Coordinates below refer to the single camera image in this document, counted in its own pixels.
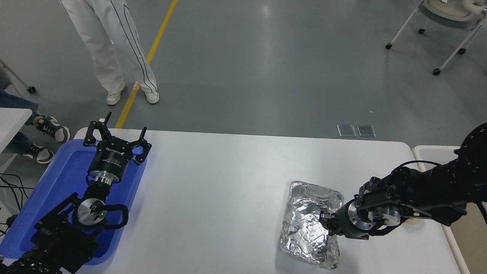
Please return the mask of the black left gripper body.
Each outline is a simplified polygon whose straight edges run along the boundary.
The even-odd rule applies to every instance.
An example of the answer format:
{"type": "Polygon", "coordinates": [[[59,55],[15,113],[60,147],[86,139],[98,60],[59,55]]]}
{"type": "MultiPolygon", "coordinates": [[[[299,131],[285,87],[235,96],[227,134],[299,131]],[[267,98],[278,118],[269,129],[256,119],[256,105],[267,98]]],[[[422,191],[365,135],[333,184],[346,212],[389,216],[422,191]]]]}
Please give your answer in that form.
{"type": "Polygon", "coordinates": [[[94,178],[98,174],[110,173],[116,179],[122,179],[128,161],[132,159],[132,148],[123,139],[102,140],[96,144],[96,153],[88,168],[88,174],[94,178]]]}

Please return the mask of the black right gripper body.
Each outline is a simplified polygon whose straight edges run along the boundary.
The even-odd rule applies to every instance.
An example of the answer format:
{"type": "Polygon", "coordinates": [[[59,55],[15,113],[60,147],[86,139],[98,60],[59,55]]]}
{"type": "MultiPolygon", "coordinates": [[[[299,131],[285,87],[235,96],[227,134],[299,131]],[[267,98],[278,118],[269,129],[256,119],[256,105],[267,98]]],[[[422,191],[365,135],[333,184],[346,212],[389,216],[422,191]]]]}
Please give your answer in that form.
{"type": "Polygon", "coordinates": [[[369,239],[369,221],[360,216],[355,203],[347,203],[335,212],[333,217],[335,234],[364,241],[369,239]]]}

